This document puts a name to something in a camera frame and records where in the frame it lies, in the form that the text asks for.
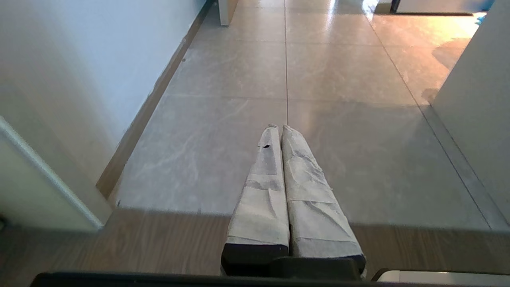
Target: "wall baseboard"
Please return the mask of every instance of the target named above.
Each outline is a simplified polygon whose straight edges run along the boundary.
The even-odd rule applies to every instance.
[[[209,11],[212,4],[213,0],[206,0],[202,9],[196,16],[195,21],[193,21],[193,24],[191,24],[188,33],[186,36],[184,36],[179,47],[170,59],[170,62],[156,81],[154,90],[152,93],[150,93],[150,95],[145,100],[145,103],[143,103],[142,107],[136,114],[130,127],[127,129],[126,133],[120,140],[117,150],[113,154],[110,162],[108,162],[108,165],[97,181],[96,187],[106,199],[108,199],[113,188],[117,184],[117,181],[120,178],[122,171],[124,170],[124,166],[131,156],[133,150],[135,149],[135,146],[140,139],[145,126],[149,122],[149,119],[152,116],[156,106],[158,105],[161,96],[163,96],[168,83],[170,83],[173,74],[181,63],[184,54],[188,50],[191,41],[193,41],[193,38],[198,32],[198,29],[202,25],[202,22],[205,19],[207,12]]]

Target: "wood laminate floor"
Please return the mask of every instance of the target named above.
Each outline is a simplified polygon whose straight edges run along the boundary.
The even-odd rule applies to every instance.
[[[7,228],[0,284],[28,286],[45,271],[218,275],[230,218],[117,209],[97,234]],[[381,268],[510,274],[510,234],[355,225],[368,277]]]

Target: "wooden floor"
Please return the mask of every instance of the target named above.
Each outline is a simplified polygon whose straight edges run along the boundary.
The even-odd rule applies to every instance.
[[[45,271],[219,274],[229,217],[117,209],[98,234],[7,228],[0,285],[28,286]],[[368,277],[381,268],[510,274],[510,234],[353,226]]]

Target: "tile grout line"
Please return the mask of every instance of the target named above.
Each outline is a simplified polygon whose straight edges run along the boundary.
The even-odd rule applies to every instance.
[[[381,40],[381,38],[379,37],[379,35],[377,34],[377,32],[375,31],[374,29],[374,26],[372,25],[372,22],[368,21],[369,24],[370,24],[370,27],[372,28],[372,30],[374,31],[374,34],[375,36],[377,37],[377,39],[379,40],[379,42],[381,43],[381,46],[382,48],[384,49],[386,55],[388,56],[388,58],[390,59],[391,63],[393,64],[393,67],[395,68],[395,70],[397,71],[398,75],[400,76],[402,82],[404,83],[404,86],[406,87],[407,91],[409,92],[409,95],[411,96],[411,98],[413,98],[413,101],[415,102],[417,108],[420,110],[423,118],[425,119],[425,121],[427,122],[428,126],[430,127],[430,130],[432,131],[432,134],[434,135],[434,137],[436,138],[436,140],[438,141],[439,145],[441,146],[441,149],[443,149],[443,152],[444,154],[446,155],[446,158],[448,158],[448,161],[450,162],[451,166],[453,167],[453,170],[455,170],[455,173],[457,174],[458,178],[461,180],[462,182],[462,185],[464,186],[464,188],[466,189],[466,191],[468,192],[469,194],[469,197],[471,197],[471,200],[474,202],[474,204],[476,205],[476,208],[478,209],[478,212],[480,212],[483,220],[485,221],[485,223],[487,224],[487,226],[493,230],[491,224],[489,224],[489,221],[487,220],[487,218],[485,217],[485,214],[483,214],[483,212],[481,211],[480,209],[480,206],[478,205],[478,203],[476,202],[476,200],[474,199],[473,195],[471,194],[471,191],[469,190],[469,188],[467,187],[466,183],[464,182],[464,179],[462,178],[462,176],[460,175],[460,173],[458,172],[457,170],[457,167],[455,167],[455,164],[453,164],[453,161],[451,160],[450,156],[448,155],[448,153],[446,152],[446,149],[445,147],[443,146],[443,144],[441,143],[441,141],[439,140],[438,138],[438,135],[436,134],[436,132],[434,131],[434,128],[432,127],[432,125],[430,124],[430,122],[428,121],[427,117],[425,116],[425,113],[423,112],[422,108],[420,107],[420,105],[418,104],[418,101],[416,101],[415,97],[413,96],[413,93],[411,92],[411,89],[409,89],[409,86],[407,85],[407,83],[405,82],[402,74],[400,73],[400,71],[398,70],[397,68],[397,65],[395,64],[395,62],[393,62],[393,59],[391,58],[390,56],[390,53],[388,53],[388,50],[386,49],[386,46],[383,44],[383,41]]]
[[[284,1],[284,35],[285,35],[285,95],[287,103],[287,125],[289,124],[289,73],[287,61],[287,1]]]

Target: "tiled floor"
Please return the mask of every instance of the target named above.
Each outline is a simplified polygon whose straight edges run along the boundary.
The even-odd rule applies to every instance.
[[[118,185],[120,206],[231,214],[270,123],[301,131],[351,222],[507,230],[430,108],[473,17],[374,0],[213,6]]]

